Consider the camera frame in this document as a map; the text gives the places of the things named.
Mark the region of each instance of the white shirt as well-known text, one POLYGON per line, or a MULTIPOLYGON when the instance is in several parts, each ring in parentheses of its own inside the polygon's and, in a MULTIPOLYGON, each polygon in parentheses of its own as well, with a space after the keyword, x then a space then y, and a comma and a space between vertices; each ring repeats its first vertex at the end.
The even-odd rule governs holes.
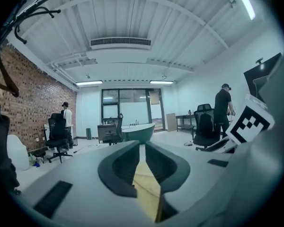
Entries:
POLYGON ((65 127, 71 126, 71 110, 65 109, 63 113, 63 118, 66 119, 65 127))

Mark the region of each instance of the door frame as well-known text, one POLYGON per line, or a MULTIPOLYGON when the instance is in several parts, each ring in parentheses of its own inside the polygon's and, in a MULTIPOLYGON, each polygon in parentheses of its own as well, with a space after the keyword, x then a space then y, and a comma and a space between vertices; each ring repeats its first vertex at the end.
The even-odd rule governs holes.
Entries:
POLYGON ((150 92, 158 92, 159 93, 159 102, 160 102, 160 107, 161 107, 161 117, 162 117, 163 129, 159 129, 159 130, 155 129, 154 132, 165 131, 166 130, 166 128, 165 128, 165 114, 164 114, 164 105, 163 105, 161 88, 148 88, 148 89, 146 89, 146 102, 147 102, 148 120, 149 120, 150 123, 152 123, 150 92))
POLYGON ((159 93, 159 101, 160 101, 160 107, 161 107, 161 116, 162 116, 162 127, 163 129, 160 130, 155 130, 155 132, 159 131, 165 131, 165 114, 164 114, 164 106, 163 106, 163 99, 162 99, 162 92, 161 88, 106 88, 101 90, 101 121, 104 123, 105 120, 103 118, 103 106, 105 105, 111 105, 111 104, 104 104, 103 103, 103 92, 104 91, 109 91, 109 90, 118 90, 118 102, 114 103, 115 105, 118 106, 118 115, 120 114, 120 90, 145 90, 146 94, 146 103, 147 103, 147 113, 148 113, 148 123, 152 123, 152 118, 151 118, 151 101, 150 101, 150 92, 158 92, 159 93))

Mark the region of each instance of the wooden board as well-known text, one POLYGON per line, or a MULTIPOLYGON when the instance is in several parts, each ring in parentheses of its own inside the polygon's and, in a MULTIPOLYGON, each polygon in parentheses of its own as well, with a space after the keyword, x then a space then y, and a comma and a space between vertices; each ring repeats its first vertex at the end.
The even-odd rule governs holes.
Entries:
POLYGON ((177 130, 177 120, 175 113, 167 113, 166 114, 166 122, 167 122, 167 131, 176 131, 177 130))
POLYGON ((154 222, 157 217, 161 187, 146 162, 140 162, 136 168, 133 185, 137 190, 138 203, 147 216, 154 222))

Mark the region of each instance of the glass door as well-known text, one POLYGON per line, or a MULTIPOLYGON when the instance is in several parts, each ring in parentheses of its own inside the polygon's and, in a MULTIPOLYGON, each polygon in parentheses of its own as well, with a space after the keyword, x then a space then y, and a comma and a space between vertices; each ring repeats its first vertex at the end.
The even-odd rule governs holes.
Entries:
POLYGON ((149 122, 145 89, 120 89, 120 113, 122 126, 149 122))
POLYGON ((154 131, 165 130, 164 109, 160 89, 148 89, 147 104, 149 111, 149 122, 155 123, 154 131))

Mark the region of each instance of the brick wall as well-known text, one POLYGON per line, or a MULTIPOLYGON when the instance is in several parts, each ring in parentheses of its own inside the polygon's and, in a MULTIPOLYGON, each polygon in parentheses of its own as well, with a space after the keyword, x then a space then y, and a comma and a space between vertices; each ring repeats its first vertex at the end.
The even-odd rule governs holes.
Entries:
MULTIPOLYGON (((27 151, 45 146, 43 129, 52 113, 59 113, 63 102, 69 103, 76 134, 77 93, 42 72, 11 45, 2 46, 1 58, 7 72, 18 86, 20 96, 14 97, 0 89, 1 114, 10 118, 9 134, 15 134, 27 151)), ((0 72, 0 83, 4 84, 0 72)))

